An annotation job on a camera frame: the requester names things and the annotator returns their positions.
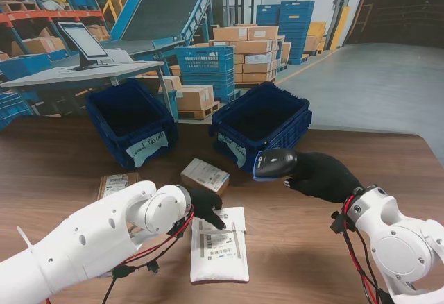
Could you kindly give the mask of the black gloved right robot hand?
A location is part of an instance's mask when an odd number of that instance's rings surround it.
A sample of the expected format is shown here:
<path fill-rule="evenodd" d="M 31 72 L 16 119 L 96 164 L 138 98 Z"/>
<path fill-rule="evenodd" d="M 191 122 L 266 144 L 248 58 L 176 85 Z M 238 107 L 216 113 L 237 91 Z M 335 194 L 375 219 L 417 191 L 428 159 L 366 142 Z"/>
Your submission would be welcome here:
<path fill-rule="evenodd" d="M 297 152 L 296 171 L 284 185 L 305 196 L 330 203 L 344 203 L 356 188 L 363 186 L 336 158 L 317 152 Z"/>

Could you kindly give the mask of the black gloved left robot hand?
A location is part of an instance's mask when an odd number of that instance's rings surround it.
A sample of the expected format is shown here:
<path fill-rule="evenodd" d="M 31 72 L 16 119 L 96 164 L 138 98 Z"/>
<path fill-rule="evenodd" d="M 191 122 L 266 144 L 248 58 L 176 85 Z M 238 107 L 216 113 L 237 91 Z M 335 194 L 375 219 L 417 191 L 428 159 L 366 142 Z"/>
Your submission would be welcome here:
<path fill-rule="evenodd" d="M 191 197 L 191 204 L 194 207 L 195 217 L 205 220 L 218 230 L 226 228 L 226 224 L 215 213 L 215 210 L 218 211 L 223 206 L 223 201 L 217 193 L 206 189 L 191 188 L 189 195 Z"/>

